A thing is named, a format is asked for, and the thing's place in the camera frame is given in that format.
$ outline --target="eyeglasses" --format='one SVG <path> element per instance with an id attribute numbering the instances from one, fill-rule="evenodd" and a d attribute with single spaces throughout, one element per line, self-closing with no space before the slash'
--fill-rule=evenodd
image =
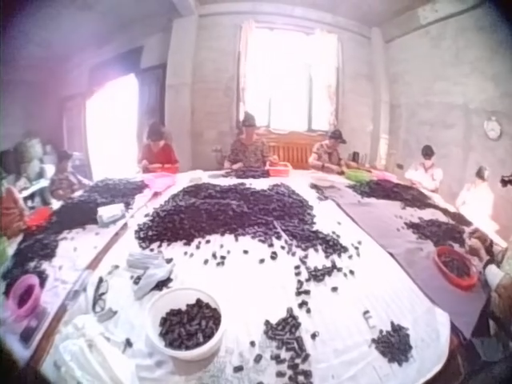
<path id="1" fill-rule="evenodd" d="M 104 279 L 103 276 L 100 276 L 98 279 L 98 283 L 94 288 L 94 296 L 93 296 L 93 312 L 95 314 L 99 314 L 103 312 L 106 308 L 106 300 L 105 296 L 109 291 L 109 282 Z"/>

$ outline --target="ceiling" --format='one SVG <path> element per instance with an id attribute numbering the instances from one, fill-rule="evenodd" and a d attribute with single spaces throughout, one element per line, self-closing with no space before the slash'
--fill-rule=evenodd
<path id="1" fill-rule="evenodd" d="M 177 16 L 172 0 L 3 0 L 2 65 L 53 65 L 142 20 Z"/>
<path id="2" fill-rule="evenodd" d="M 199 4 L 223 2 L 274 2 L 322 10 L 366 26 L 378 26 L 387 20 L 415 10 L 430 0 L 198 0 Z"/>

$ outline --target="worker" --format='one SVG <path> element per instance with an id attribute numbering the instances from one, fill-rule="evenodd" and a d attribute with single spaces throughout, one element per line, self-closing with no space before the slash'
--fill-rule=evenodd
<path id="1" fill-rule="evenodd" d="M 71 169 L 72 157 L 67 150 L 60 150 L 57 153 L 55 174 L 50 180 L 50 194 L 56 200 L 66 200 L 91 184 Z"/>
<path id="2" fill-rule="evenodd" d="M 422 148 L 423 161 L 413 164 L 406 172 L 406 179 L 412 186 L 438 193 L 442 180 L 442 169 L 434 163 L 434 148 L 424 145 Z"/>
<path id="3" fill-rule="evenodd" d="M 462 188 L 455 202 L 457 210 L 473 222 L 488 220 L 493 213 L 494 194 L 490 190 L 488 179 L 487 167 L 477 168 L 474 180 Z"/>
<path id="4" fill-rule="evenodd" d="M 231 144 L 230 152 L 224 161 L 224 169 L 236 170 L 242 167 L 265 168 L 266 164 L 276 164 L 279 159 L 271 155 L 265 140 L 256 135 L 256 118 L 249 112 L 242 119 L 242 135 Z"/>
<path id="5" fill-rule="evenodd" d="M 490 309 L 504 326 L 512 327 L 512 276 L 501 271 L 498 265 L 505 258 L 512 258 L 512 239 L 505 249 L 494 246 L 492 240 L 480 230 L 471 230 L 466 240 L 469 254 L 482 264 L 483 275 L 489 283 Z"/>
<path id="6" fill-rule="evenodd" d="M 344 174 L 350 166 L 342 159 L 338 151 L 340 144 L 346 144 L 342 132 L 338 129 L 332 130 L 327 140 L 313 146 L 309 160 L 310 167 L 330 174 Z"/>
<path id="7" fill-rule="evenodd" d="M 0 232 L 6 238 L 15 238 L 26 228 L 28 209 L 19 192 L 2 180 L 2 214 L 0 216 Z"/>
<path id="8" fill-rule="evenodd" d="M 179 161 L 171 144 L 165 140 L 164 127 L 152 122 L 147 130 L 146 144 L 142 147 L 139 165 L 147 172 L 165 166 L 176 166 Z"/>

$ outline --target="red shirt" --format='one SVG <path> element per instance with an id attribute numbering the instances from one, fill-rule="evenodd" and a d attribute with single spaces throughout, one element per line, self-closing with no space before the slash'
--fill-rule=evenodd
<path id="1" fill-rule="evenodd" d="M 173 147 L 168 142 L 165 142 L 157 151 L 151 149 L 151 144 L 148 142 L 142 148 L 141 160 L 146 160 L 150 165 L 163 164 L 172 166 L 178 164 L 178 159 L 174 153 Z"/>

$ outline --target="window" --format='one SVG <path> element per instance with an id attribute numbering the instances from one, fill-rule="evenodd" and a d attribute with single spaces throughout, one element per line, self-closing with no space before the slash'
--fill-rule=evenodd
<path id="1" fill-rule="evenodd" d="M 259 126 L 327 131 L 336 124 L 338 37 L 253 28 L 241 60 L 241 105 Z"/>

